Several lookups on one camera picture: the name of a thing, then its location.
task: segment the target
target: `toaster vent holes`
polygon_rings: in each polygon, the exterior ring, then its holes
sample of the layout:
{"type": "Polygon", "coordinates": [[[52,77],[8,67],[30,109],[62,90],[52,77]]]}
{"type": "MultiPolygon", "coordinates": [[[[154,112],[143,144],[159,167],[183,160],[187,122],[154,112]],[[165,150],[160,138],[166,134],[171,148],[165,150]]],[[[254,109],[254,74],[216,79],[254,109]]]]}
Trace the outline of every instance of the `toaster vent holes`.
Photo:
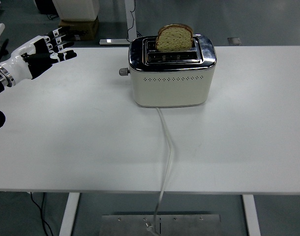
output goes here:
{"type": "Polygon", "coordinates": [[[169,81],[188,81],[188,80],[201,80],[203,79],[204,77],[201,75],[201,76],[195,76],[195,77],[167,77],[167,78],[146,78],[144,77],[144,81],[154,81],[154,82],[160,82],[160,81],[163,81],[163,82],[169,82],[169,81]]]}

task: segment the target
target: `floor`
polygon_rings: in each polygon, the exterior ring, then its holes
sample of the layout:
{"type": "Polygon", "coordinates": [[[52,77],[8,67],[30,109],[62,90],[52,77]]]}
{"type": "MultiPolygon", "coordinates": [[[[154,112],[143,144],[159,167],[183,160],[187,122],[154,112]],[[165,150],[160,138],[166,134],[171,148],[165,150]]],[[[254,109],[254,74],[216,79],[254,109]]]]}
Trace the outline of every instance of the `floor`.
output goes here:
{"type": "MultiPolygon", "coordinates": [[[[229,37],[239,37],[242,46],[300,45],[300,0],[136,1],[136,26],[142,35],[156,35],[169,23],[190,25],[207,35],[215,46],[228,46],[229,37]]],[[[74,47],[101,47],[100,39],[126,38],[123,0],[100,0],[99,29],[91,41],[74,47]]],[[[2,0],[0,23],[9,38],[8,51],[57,28],[59,18],[49,20],[32,0],[2,0]]],[[[42,193],[33,193],[42,202],[42,193]]],[[[67,193],[46,193],[44,218],[58,235],[67,193]]],[[[101,216],[117,213],[151,213],[157,194],[81,194],[73,236],[97,236],[101,216]]],[[[263,236],[300,236],[300,196],[255,196],[263,236]]],[[[244,212],[239,195],[166,194],[161,212],[220,214],[224,236],[246,236],[244,212]]],[[[26,192],[0,192],[0,236],[43,236],[40,213],[26,192]]]]}

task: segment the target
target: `toaster lever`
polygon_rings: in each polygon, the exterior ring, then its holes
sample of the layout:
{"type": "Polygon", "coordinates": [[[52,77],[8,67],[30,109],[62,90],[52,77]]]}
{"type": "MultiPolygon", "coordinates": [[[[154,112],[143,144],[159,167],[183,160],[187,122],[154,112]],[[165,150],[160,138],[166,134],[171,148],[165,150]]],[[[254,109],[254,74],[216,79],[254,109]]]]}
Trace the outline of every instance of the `toaster lever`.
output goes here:
{"type": "Polygon", "coordinates": [[[126,68],[121,68],[120,69],[120,75],[121,76],[126,76],[130,73],[129,69],[126,67],[126,68]]]}

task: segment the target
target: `white toaster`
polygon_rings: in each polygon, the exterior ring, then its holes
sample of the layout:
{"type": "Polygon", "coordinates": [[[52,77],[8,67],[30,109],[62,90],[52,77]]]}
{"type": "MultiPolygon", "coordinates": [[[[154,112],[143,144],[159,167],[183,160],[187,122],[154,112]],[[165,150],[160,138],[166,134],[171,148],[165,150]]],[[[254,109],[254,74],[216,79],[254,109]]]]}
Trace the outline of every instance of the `white toaster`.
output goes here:
{"type": "Polygon", "coordinates": [[[206,101],[216,65],[211,41],[193,35],[193,47],[183,52],[159,52],[156,36],[139,37],[129,46],[133,96],[142,107],[195,106],[206,101]]]}

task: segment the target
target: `toast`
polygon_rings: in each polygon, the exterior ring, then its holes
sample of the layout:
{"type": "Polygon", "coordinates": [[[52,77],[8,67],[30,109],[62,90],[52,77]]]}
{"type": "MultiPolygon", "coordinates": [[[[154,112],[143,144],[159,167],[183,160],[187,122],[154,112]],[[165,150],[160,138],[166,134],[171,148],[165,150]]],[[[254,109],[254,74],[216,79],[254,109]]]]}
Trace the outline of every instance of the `toast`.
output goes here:
{"type": "Polygon", "coordinates": [[[180,52],[192,47],[193,30],[183,24],[170,24],[158,31],[155,48],[160,52],[180,52]]]}

